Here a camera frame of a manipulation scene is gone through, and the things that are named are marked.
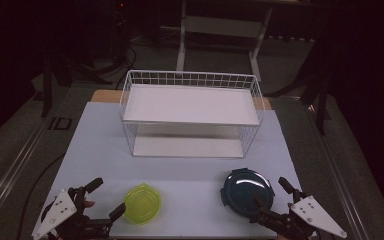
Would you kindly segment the container with dark teal lid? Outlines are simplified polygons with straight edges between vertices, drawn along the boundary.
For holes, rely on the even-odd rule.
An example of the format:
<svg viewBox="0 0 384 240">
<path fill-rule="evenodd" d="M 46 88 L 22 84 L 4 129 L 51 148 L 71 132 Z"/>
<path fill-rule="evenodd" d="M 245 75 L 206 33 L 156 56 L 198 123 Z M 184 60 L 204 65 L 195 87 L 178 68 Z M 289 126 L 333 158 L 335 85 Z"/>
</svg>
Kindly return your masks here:
<svg viewBox="0 0 384 240">
<path fill-rule="evenodd" d="M 270 182 L 260 173 L 248 168 L 232 170 L 220 189 L 221 201 L 241 217 L 251 218 L 259 214 L 254 203 L 257 196 L 265 209 L 273 206 L 275 193 Z"/>
</svg>

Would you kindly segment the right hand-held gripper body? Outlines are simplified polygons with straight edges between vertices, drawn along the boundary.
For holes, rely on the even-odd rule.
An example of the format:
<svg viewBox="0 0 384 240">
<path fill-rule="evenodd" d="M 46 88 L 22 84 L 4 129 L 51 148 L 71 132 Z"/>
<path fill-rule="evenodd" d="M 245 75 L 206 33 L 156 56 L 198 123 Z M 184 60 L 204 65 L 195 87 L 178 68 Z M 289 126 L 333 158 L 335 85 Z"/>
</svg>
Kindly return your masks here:
<svg viewBox="0 0 384 240">
<path fill-rule="evenodd" d="M 293 203 L 287 214 L 263 209 L 250 222 L 262 225 L 289 240 L 308 240 L 319 230 L 333 237 L 347 238 L 347 232 L 312 195 L 300 191 L 294 191 L 291 195 Z"/>
</svg>

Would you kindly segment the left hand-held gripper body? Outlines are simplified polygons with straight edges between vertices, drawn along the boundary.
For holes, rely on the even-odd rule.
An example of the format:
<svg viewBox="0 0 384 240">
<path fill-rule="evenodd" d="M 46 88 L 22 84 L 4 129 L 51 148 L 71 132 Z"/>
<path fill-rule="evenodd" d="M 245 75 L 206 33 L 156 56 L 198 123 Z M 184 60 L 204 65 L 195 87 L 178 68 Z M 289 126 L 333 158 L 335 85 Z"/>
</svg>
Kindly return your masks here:
<svg viewBox="0 0 384 240">
<path fill-rule="evenodd" d="M 55 230 L 63 240 L 86 240 L 107 238 L 113 225 L 111 219 L 90 219 L 84 214 L 85 195 L 90 193 L 85 187 L 69 190 L 62 189 L 50 204 L 34 240 L 51 237 Z"/>
</svg>

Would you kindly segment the white metal desk frame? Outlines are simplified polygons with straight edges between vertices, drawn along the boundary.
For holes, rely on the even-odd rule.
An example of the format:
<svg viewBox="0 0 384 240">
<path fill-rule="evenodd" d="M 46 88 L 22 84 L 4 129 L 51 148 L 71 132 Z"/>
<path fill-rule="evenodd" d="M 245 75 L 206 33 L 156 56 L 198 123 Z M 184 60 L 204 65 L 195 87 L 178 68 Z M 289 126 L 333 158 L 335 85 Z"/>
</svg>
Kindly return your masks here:
<svg viewBox="0 0 384 240">
<path fill-rule="evenodd" d="M 255 47 L 252 51 L 248 53 L 248 59 L 250 62 L 252 74 L 255 75 L 258 80 L 261 79 L 257 58 L 273 12 L 272 8 L 268 8 L 264 12 L 262 22 L 193 16 L 188 15 L 186 13 L 186 9 L 187 0 L 182 0 L 180 20 L 180 45 L 176 63 L 177 71 L 184 70 L 186 56 L 186 33 L 193 32 L 255 39 Z"/>
</svg>

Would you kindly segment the metal floor rail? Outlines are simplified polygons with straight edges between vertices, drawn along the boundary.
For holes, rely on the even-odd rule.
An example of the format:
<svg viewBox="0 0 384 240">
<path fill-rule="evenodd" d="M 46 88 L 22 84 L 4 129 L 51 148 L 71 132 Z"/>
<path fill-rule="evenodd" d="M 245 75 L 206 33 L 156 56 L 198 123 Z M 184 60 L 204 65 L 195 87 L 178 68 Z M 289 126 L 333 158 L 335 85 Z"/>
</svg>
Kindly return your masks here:
<svg viewBox="0 0 384 240">
<path fill-rule="evenodd" d="M 368 240 L 366 228 L 361 221 L 361 217 L 356 208 L 356 204 L 350 194 L 350 191 L 347 188 L 341 171 L 336 163 L 336 159 L 334 158 L 333 152 L 326 140 L 326 137 L 320 133 L 318 127 L 316 126 L 316 111 L 312 105 L 303 105 L 302 108 L 327 160 L 330 178 L 335 187 L 335 191 L 341 203 L 344 214 L 346 215 L 348 224 L 352 231 L 352 235 L 354 236 L 355 240 Z"/>
<path fill-rule="evenodd" d="M 53 116 L 12 117 L 0 129 L 0 207 L 29 161 Z"/>
</svg>

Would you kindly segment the black metal stand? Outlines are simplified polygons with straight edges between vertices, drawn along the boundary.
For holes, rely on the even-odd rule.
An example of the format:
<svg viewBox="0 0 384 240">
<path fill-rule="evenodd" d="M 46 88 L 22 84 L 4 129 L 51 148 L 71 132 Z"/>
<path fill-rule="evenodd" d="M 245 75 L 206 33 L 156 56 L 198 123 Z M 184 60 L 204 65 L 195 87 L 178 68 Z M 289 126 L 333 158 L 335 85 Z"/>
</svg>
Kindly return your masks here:
<svg viewBox="0 0 384 240">
<path fill-rule="evenodd" d="M 294 81 L 279 90 L 267 93 L 266 97 L 277 98 L 294 89 L 305 86 L 305 90 L 299 97 L 299 100 L 304 105 L 310 106 L 315 99 L 318 99 L 318 103 L 316 104 L 316 126 L 320 134 L 324 136 L 324 119 L 329 81 L 330 77 L 326 74 L 323 60 L 318 57 L 315 51 L 311 50 L 299 69 Z"/>
<path fill-rule="evenodd" d="M 44 55 L 44 72 L 43 72 L 43 109 L 42 117 L 46 117 L 52 107 L 52 65 L 51 55 Z"/>
</svg>

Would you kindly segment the white wire shelf rack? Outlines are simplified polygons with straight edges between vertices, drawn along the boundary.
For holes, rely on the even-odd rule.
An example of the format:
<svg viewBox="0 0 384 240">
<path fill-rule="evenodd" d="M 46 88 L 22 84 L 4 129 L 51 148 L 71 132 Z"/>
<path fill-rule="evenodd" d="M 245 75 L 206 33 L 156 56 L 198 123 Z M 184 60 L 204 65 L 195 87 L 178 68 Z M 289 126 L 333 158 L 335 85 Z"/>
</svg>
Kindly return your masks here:
<svg viewBox="0 0 384 240">
<path fill-rule="evenodd" d="M 136 157 L 243 158 L 266 107 L 254 75 L 131 70 L 120 118 Z"/>
</svg>

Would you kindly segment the black floor socket plate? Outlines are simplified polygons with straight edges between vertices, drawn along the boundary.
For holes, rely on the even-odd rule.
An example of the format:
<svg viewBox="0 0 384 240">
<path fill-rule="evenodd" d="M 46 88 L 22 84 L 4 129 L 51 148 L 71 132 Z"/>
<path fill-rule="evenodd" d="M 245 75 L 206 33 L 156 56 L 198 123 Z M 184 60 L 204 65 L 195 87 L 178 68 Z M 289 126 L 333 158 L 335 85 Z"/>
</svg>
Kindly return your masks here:
<svg viewBox="0 0 384 240">
<path fill-rule="evenodd" d="M 69 130 L 72 125 L 71 118 L 53 117 L 48 125 L 49 130 L 66 131 Z"/>
</svg>

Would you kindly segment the pale table mat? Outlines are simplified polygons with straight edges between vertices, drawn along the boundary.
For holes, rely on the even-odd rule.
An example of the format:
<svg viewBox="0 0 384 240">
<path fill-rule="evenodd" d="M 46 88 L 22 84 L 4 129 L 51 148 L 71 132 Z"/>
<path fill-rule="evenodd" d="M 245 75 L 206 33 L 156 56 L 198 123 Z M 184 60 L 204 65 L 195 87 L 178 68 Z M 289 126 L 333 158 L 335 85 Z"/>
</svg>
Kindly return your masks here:
<svg viewBox="0 0 384 240">
<path fill-rule="evenodd" d="M 63 189 L 84 186 L 100 177 L 104 183 L 92 194 L 91 218 L 105 218 L 127 192 L 146 183 L 162 198 L 158 215 L 135 225 L 124 217 L 113 225 L 113 238 L 271 238 L 273 232 L 252 224 L 223 205 L 220 190 L 234 169 L 248 168 L 272 184 L 273 210 L 287 212 L 291 201 L 279 185 L 281 177 L 294 187 L 295 172 L 277 114 L 266 112 L 263 125 L 242 159 L 144 158 L 132 156 L 115 103 L 86 105 L 47 198 Z"/>
</svg>

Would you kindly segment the yellow-green plastic container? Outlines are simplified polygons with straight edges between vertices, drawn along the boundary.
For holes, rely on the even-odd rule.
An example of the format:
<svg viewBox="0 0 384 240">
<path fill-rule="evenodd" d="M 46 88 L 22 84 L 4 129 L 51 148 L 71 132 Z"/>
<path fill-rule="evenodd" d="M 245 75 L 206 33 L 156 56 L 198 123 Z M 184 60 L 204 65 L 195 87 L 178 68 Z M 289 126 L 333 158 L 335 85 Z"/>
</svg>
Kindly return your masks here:
<svg viewBox="0 0 384 240">
<path fill-rule="evenodd" d="M 126 210 L 124 216 L 133 224 L 143 225 L 151 222 L 161 208 L 160 193 L 146 183 L 133 187 L 124 197 Z"/>
</svg>

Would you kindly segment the wooden table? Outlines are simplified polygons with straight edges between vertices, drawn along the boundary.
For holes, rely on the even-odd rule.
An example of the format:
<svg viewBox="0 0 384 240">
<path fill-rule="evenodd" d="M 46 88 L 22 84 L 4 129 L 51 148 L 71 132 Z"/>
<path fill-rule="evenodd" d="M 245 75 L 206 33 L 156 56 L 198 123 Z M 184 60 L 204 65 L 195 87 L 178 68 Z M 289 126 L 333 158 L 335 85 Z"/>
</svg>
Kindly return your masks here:
<svg viewBox="0 0 384 240">
<path fill-rule="evenodd" d="M 122 90 L 98 89 L 93 93 L 91 101 L 104 103 L 118 103 L 121 99 L 122 93 Z M 262 98 L 261 100 L 259 100 L 254 97 L 253 102 L 257 110 L 272 109 L 271 103 L 267 98 Z"/>
</svg>

